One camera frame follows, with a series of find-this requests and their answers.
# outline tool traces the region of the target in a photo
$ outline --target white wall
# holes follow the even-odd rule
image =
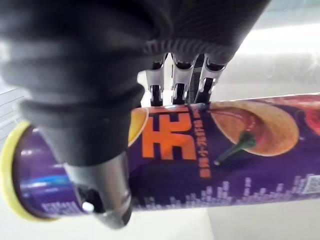
[[[21,121],[14,105],[23,97],[21,89],[8,87],[0,82],[0,151],[8,134]]]

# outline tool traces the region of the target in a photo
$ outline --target purple packaging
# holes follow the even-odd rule
[[[320,96],[137,108],[129,133],[133,208],[249,205],[320,197]],[[37,128],[1,154],[7,203],[30,220],[85,214]]]

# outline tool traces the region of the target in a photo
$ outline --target white surface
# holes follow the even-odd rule
[[[213,207],[215,240],[318,240],[320,200]]]
[[[92,216],[34,223],[15,216],[0,199],[0,238],[4,240],[213,240],[205,208],[140,212],[122,230]]]

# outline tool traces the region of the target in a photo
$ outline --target yellow lid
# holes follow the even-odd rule
[[[147,121],[148,110],[146,108],[136,108],[131,112],[131,124],[128,136],[129,146],[139,137]],[[1,193],[6,203],[18,216],[30,221],[50,222],[58,218],[39,218],[25,210],[16,195],[12,178],[12,166],[16,147],[29,126],[30,124],[27,121],[20,122],[4,143],[0,156]]]
[[[12,179],[12,165],[14,161],[16,147],[21,136],[30,124],[26,121],[20,122],[6,139],[0,156],[0,179],[1,193],[8,206],[20,217],[29,221],[51,222],[57,218],[39,218],[33,216],[20,203]]]

